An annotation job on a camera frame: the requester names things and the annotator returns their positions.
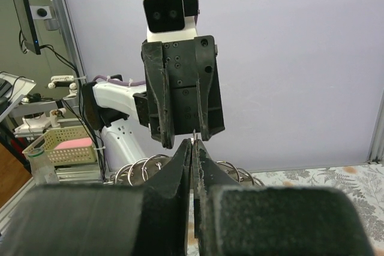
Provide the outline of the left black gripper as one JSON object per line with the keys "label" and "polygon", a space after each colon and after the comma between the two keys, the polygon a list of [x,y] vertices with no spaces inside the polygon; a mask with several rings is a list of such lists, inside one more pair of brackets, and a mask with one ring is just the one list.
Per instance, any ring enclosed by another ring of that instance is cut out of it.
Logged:
{"label": "left black gripper", "polygon": [[175,136],[198,132],[203,141],[224,131],[223,106],[216,72],[215,40],[142,43],[146,92],[136,95],[137,109],[152,139],[171,149]]}

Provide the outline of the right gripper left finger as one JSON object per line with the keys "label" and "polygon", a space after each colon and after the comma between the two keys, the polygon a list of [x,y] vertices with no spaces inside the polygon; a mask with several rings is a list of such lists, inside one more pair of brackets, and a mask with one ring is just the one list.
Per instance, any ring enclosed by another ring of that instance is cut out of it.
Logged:
{"label": "right gripper left finger", "polygon": [[[190,153],[183,140],[172,158]],[[2,255],[185,255],[190,173],[141,185],[47,184],[14,211]]]}

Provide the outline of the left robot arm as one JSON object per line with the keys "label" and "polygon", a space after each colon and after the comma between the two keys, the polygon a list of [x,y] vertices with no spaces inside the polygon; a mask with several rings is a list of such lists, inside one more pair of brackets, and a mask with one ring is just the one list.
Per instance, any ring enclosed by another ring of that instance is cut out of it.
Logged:
{"label": "left robot arm", "polygon": [[197,132],[203,141],[224,131],[214,37],[144,41],[145,84],[125,86],[122,77],[83,85],[92,129],[104,131],[123,119],[149,128],[153,140],[172,149],[175,136]]}

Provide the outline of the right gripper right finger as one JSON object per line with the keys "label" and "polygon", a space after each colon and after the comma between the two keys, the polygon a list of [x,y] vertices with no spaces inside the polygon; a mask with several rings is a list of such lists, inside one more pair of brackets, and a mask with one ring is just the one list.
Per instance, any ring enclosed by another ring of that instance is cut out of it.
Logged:
{"label": "right gripper right finger", "polygon": [[360,217],[326,186],[246,187],[212,160],[191,153],[195,235],[200,255],[373,255]]}

